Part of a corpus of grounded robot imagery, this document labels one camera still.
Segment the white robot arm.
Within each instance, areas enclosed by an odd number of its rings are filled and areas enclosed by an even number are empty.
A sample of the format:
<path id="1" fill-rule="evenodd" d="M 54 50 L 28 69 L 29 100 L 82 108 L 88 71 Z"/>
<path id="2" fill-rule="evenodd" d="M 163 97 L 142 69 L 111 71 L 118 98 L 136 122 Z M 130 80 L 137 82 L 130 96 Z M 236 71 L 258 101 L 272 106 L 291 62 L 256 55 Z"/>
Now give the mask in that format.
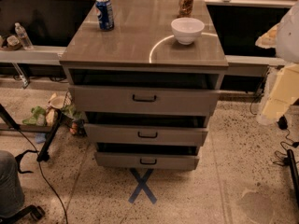
<path id="1" fill-rule="evenodd" d="M 274 48 L 276 55 L 288 63 L 278 71 L 260 111 L 263 119 L 277 121 L 299 99 L 299 1 L 277 25 L 258 38 L 256 46 Z"/>

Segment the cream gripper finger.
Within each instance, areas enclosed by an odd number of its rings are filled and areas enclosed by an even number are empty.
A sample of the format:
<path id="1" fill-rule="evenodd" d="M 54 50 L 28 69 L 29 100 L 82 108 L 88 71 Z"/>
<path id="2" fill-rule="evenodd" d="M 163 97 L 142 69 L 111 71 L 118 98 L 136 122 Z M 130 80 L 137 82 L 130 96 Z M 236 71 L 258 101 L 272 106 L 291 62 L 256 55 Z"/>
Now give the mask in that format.
<path id="1" fill-rule="evenodd" d="M 276 80 L 265 105 L 262 115 L 269 120 L 279 120 L 299 99 L 299 64 L 291 63 L 278 71 Z"/>

